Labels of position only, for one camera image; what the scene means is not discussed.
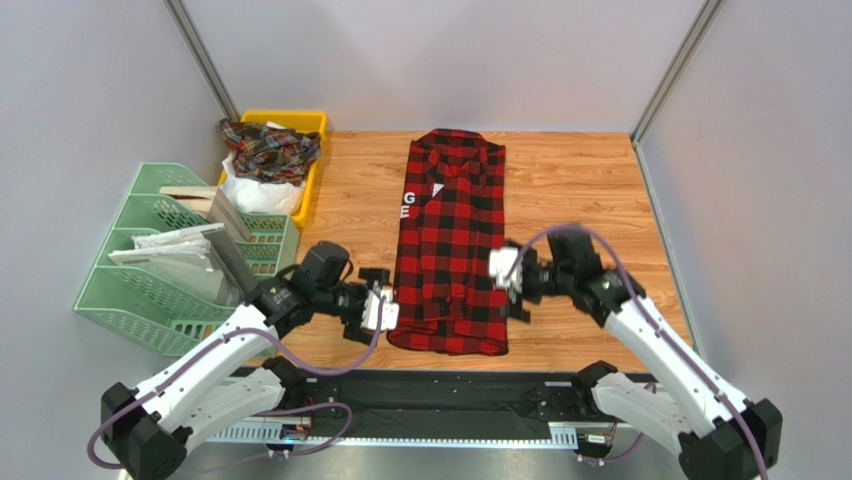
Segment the red black plaid shirt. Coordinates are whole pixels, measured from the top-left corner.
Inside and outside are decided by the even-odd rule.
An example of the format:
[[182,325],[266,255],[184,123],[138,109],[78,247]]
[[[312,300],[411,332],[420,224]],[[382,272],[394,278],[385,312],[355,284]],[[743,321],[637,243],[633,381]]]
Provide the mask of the red black plaid shirt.
[[400,349],[446,355],[508,353],[507,296],[489,275],[505,241],[504,146],[439,128],[411,141],[394,268]]

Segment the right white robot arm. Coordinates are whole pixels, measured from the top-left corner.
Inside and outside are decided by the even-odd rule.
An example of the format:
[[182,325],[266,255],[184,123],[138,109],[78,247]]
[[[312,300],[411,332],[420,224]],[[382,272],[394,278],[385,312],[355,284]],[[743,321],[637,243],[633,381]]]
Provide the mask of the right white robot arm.
[[541,263],[533,244],[491,251],[488,273],[509,294],[509,313],[526,301],[568,297],[573,306],[626,346],[665,393],[630,380],[598,361],[573,386],[598,415],[634,427],[673,455],[688,479],[766,479],[777,463],[783,416],[768,399],[751,400],[725,380],[670,326],[604,237],[569,223],[535,236],[552,258]]

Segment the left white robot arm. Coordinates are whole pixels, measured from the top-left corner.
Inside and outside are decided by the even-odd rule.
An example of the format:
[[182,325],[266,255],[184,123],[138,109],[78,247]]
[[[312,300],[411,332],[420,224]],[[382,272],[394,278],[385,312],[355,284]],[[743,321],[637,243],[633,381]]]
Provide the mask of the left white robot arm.
[[[101,397],[101,424],[86,445],[94,465],[134,479],[166,479],[200,444],[246,418],[296,416],[304,376],[344,375],[363,364],[381,332],[395,323],[391,273],[358,271],[342,246],[322,241],[303,260],[262,280],[209,337],[168,368]],[[284,337],[315,314],[337,317],[365,352],[346,367],[313,366],[285,348]]]

